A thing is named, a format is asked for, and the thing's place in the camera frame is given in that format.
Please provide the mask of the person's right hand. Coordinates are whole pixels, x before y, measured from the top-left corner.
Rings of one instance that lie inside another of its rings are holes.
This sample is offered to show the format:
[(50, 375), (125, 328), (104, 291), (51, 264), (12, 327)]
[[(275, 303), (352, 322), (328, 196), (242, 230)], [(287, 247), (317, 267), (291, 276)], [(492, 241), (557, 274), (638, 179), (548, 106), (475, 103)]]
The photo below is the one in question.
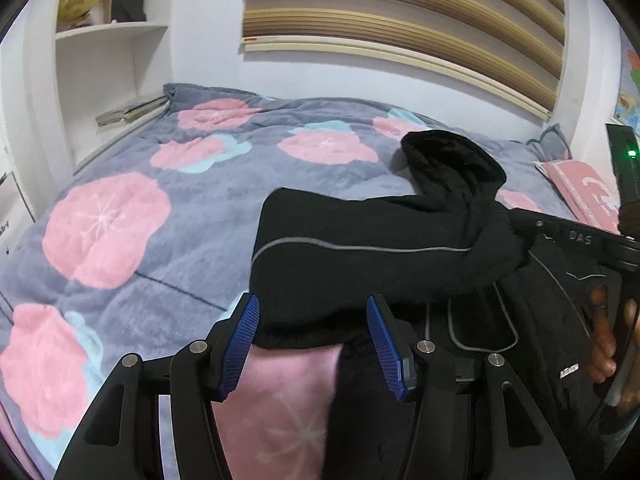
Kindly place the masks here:
[[(617, 348), (614, 334), (608, 322), (608, 292), (604, 286), (598, 287), (590, 296), (596, 313), (593, 318), (591, 335), (591, 351), (587, 370), (596, 384), (603, 384), (614, 375), (616, 364), (614, 353)], [(634, 365), (620, 394), (620, 405), (639, 402), (639, 353), (634, 357)]]

